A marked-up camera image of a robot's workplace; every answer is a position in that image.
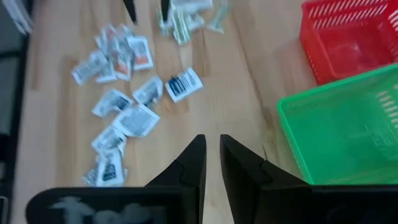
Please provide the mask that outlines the red plastic basket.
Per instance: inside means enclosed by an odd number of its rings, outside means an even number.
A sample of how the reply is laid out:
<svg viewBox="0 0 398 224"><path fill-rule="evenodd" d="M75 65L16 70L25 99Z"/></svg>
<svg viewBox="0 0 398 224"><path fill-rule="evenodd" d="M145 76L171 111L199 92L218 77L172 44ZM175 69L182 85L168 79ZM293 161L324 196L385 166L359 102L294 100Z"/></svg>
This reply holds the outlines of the red plastic basket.
<svg viewBox="0 0 398 224"><path fill-rule="evenodd" d="M398 0L304 2L299 37L319 85L398 63Z"/></svg>

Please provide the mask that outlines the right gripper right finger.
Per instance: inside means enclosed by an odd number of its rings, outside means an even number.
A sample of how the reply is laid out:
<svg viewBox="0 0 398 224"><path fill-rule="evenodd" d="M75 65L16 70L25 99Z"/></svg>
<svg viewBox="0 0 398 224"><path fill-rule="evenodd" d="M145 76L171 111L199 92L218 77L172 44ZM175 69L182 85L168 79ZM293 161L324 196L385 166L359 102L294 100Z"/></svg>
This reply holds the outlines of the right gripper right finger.
<svg viewBox="0 0 398 224"><path fill-rule="evenodd" d="M227 134L221 170L235 224L306 224L309 185Z"/></svg>

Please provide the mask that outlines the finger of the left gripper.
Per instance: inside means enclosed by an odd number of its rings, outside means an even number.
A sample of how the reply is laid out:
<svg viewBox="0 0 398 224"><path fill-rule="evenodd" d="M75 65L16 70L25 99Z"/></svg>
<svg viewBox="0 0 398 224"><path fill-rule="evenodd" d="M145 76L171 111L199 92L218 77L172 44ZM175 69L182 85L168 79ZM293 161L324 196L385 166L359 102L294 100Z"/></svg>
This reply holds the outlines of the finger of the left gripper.
<svg viewBox="0 0 398 224"><path fill-rule="evenodd" d="M134 0L123 0L123 3L126 7L126 10L134 24L137 23L137 16L136 16L136 7Z"/></svg>
<svg viewBox="0 0 398 224"><path fill-rule="evenodd" d="M161 0L160 1L160 12L161 18L164 22L167 22L170 10L170 0Z"/></svg>

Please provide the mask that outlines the green plastic basket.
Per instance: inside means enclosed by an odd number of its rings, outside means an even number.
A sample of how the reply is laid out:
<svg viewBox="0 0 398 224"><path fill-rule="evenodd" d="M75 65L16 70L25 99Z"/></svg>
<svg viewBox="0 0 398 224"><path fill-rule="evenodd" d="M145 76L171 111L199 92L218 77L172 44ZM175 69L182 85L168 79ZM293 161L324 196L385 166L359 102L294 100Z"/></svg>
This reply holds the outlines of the green plastic basket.
<svg viewBox="0 0 398 224"><path fill-rule="evenodd" d="M277 109L309 184L398 184L398 64L288 96Z"/></svg>

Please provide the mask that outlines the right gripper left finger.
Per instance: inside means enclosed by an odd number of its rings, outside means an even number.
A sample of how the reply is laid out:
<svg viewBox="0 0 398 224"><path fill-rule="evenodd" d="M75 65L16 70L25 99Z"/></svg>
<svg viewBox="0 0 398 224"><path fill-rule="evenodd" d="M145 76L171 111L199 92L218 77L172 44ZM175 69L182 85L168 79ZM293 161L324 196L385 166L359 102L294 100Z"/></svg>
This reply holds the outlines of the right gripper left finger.
<svg viewBox="0 0 398 224"><path fill-rule="evenodd" d="M202 224L206 189L206 137L199 134L146 187L179 189L168 199L167 224Z"/></svg>

